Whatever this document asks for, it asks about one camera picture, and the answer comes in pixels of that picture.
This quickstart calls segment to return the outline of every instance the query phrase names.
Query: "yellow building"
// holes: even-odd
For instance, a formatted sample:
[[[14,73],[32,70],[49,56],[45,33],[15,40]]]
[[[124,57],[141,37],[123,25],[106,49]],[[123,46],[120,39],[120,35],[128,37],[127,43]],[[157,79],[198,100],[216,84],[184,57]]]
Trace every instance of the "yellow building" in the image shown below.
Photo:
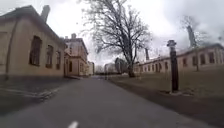
[[[93,62],[88,61],[88,75],[92,76],[95,73],[95,64]]]
[[[0,75],[2,79],[62,77],[65,44],[32,6],[0,17]]]
[[[177,54],[179,71],[196,71],[197,57],[200,70],[207,70],[224,65],[224,48],[220,44],[212,44]],[[169,57],[160,57],[144,64],[135,66],[135,72],[139,73],[164,73],[171,71]]]
[[[88,51],[82,38],[76,38],[75,34],[72,34],[71,39],[63,39],[67,44],[65,74],[67,76],[87,76],[88,75],[88,63],[87,55]]]

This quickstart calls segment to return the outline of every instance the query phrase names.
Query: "road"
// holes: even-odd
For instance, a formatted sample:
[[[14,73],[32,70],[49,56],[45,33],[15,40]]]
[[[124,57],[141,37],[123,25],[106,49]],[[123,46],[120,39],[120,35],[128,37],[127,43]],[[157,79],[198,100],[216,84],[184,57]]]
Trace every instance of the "road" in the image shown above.
[[[75,128],[76,126],[78,128],[213,128],[97,78],[70,82],[61,88],[54,98],[0,118],[1,128]]]

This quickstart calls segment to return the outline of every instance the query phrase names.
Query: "street lamp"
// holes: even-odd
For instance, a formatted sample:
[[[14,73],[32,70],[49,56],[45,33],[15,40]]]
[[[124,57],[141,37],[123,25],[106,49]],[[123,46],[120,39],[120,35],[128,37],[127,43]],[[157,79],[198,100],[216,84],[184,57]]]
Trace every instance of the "street lamp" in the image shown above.
[[[179,75],[178,75],[178,63],[176,54],[176,42],[169,40],[167,47],[170,48],[170,63],[171,63],[171,74],[172,74],[172,93],[178,92],[179,88]]]

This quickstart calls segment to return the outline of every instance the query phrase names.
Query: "overcast sky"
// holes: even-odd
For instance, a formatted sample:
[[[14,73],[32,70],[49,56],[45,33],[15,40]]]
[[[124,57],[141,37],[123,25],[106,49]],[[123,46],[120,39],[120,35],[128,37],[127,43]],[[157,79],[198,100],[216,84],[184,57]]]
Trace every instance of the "overcast sky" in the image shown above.
[[[85,29],[81,10],[86,5],[78,4],[77,0],[1,0],[0,15],[24,5],[33,5],[38,13],[41,13],[42,7],[46,4],[51,7],[47,21],[50,27],[60,37],[70,37],[72,33],[82,37],[89,50],[90,61],[104,64],[116,57],[107,54],[96,55],[90,37],[80,34],[80,31]],[[151,57],[155,57],[156,53],[167,54],[166,43],[169,39],[176,40],[177,49],[189,46],[187,33],[179,24],[183,14],[194,16],[201,23],[200,28],[214,38],[224,30],[223,0],[130,0],[130,4],[140,12],[140,17],[153,33],[154,40],[150,43],[153,49],[150,52]]]

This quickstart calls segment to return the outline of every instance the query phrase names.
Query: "bare tree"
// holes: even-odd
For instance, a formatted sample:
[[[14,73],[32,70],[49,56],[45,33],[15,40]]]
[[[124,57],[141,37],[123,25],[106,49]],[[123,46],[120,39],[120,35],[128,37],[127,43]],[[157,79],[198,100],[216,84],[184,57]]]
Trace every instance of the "bare tree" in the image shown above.
[[[97,52],[109,49],[123,54],[128,63],[129,77],[135,77],[133,66],[137,52],[149,41],[148,27],[139,18],[139,13],[127,0],[83,0],[90,5],[86,10],[88,21],[93,25],[93,40]]]

